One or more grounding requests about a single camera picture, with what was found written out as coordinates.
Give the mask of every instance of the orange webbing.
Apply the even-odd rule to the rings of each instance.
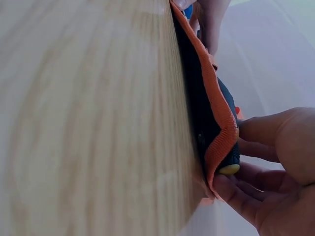
[[[207,179],[210,189],[217,198],[220,198],[213,188],[213,177],[221,161],[223,161],[237,142],[238,131],[236,121],[229,105],[221,93],[216,72],[213,68],[213,65],[216,65],[214,64],[212,55],[208,53],[202,42],[195,35],[185,16],[177,6],[172,1],[170,1],[170,4],[174,10],[175,17],[186,32],[198,54],[203,84],[211,104],[211,110],[216,122],[221,128],[221,132],[209,145],[205,154]]]

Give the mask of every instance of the white floor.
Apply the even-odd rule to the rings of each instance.
[[[216,60],[218,75],[244,116],[315,106],[315,1],[233,2],[223,21]],[[254,158],[246,160],[281,168]],[[258,235],[222,203],[200,207],[184,231],[198,236]]]

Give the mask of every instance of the light wood panel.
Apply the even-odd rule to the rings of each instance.
[[[2,236],[174,236],[202,191],[168,0],[0,0]]]

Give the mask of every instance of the wooden surface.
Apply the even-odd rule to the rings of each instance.
[[[192,179],[168,0],[0,0],[1,236],[175,236]]]

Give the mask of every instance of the hand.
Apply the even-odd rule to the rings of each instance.
[[[182,10],[193,4],[189,23],[195,32],[200,24],[200,39],[213,56],[218,50],[221,22],[230,2],[231,0],[174,0]]]
[[[241,153],[282,163],[285,171],[241,162],[218,194],[261,236],[315,235],[315,109],[295,108],[240,125]]]

